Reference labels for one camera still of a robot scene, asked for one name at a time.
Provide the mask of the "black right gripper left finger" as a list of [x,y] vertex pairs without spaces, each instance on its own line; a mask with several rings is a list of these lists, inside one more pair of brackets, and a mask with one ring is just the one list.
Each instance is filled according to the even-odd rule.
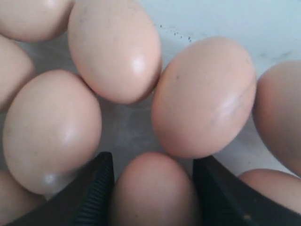
[[106,226],[113,188],[112,154],[101,152],[66,188],[8,226]]

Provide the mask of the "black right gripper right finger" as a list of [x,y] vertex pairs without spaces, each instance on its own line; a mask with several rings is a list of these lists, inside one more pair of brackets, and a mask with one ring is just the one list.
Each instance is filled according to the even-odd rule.
[[299,226],[301,216],[253,190],[213,156],[194,159],[205,226]]

